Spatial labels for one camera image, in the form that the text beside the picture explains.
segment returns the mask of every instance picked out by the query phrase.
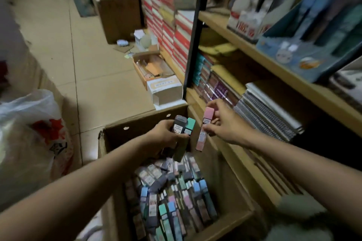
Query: forearm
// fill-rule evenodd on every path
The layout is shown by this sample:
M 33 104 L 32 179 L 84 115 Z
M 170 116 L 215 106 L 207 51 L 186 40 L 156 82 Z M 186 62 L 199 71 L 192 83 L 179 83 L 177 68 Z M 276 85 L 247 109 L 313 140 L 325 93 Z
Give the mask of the forearm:
M 49 184 L 0 215 L 0 240 L 75 240 L 146 158 L 146 135 Z
M 270 159 L 315 199 L 362 234 L 362 173 L 261 133 L 249 146 Z

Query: tiled floor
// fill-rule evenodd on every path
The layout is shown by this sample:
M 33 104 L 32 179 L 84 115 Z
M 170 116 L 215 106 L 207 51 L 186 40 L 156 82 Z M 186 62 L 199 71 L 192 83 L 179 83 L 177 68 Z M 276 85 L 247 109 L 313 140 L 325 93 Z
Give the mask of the tiled floor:
M 81 18 L 73 0 L 15 0 L 13 10 L 30 51 L 65 96 L 73 169 L 97 159 L 102 126 L 154 109 L 132 60 L 107 44 L 97 16 Z

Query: left hand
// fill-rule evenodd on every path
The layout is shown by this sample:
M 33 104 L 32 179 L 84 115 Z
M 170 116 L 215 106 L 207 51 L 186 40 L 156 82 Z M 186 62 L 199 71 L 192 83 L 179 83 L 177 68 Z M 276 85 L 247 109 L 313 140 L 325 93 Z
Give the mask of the left hand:
M 150 142 L 155 146 L 155 155 L 163 148 L 175 148 L 176 143 L 189 138 L 188 134 L 175 134 L 170 131 L 173 126 L 173 120 L 161 120 L 146 135 Z

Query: black metal frame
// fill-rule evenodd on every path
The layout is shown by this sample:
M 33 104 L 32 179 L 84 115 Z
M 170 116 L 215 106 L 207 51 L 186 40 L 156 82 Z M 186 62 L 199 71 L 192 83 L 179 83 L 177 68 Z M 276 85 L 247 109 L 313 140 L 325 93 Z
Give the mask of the black metal frame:
M 198 48 L 199 48 L 201 31 L 202 31 L 202 27 L 203 27 L 203 22 L 198 19 L 199 11 L 206 10 L 206 3 L 207 3 L 207 0 L 196 0 L 195 17 L 194 17 L 194 23 L 192 26 L 189 56 L 187 59 L 185 81 L 183 83 L 183 99 L 186 98 L 187 88 L 190 87 L 192 84 L 192 77 L 194 75 L 196 57 L 197 57 L 197 52 L 198 52 Z

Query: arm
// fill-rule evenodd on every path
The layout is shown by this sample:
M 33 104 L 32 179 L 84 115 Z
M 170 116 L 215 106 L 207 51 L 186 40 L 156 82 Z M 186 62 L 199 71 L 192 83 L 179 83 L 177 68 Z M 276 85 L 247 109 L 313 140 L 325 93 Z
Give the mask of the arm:
M 163 147 L 174 147 L 187 134 L 169 131 L 162 120 L 105 157 L 47 185 L 0 214 L 0 240 L 75 240 L 117 185 Z
M 211 101 L 207 106 L 216 112 L 213 124 L 204 126 L 206 132 L 264 155 L 327 209 L 362 234 L 360 171 L 253 129 L 221 99 Z

